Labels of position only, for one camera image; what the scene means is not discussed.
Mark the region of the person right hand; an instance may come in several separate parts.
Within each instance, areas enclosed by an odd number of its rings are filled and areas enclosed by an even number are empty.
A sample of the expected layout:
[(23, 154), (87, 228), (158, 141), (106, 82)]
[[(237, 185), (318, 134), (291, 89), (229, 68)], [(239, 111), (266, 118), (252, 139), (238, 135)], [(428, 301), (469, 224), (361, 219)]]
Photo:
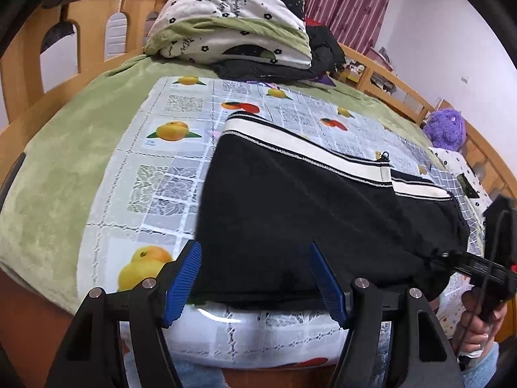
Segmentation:
[(501, 303), (492, 312), (489, 322), (479, 318), (480, 306), (477, 305), (480, 289), (473, 287), (462, 295), (464, 311), (454, 332), (451, 346), (454, 351), (470, 354), (481, 351), (480, 357), (486, 356), (497, 333), (506, 318), (507, 305)]

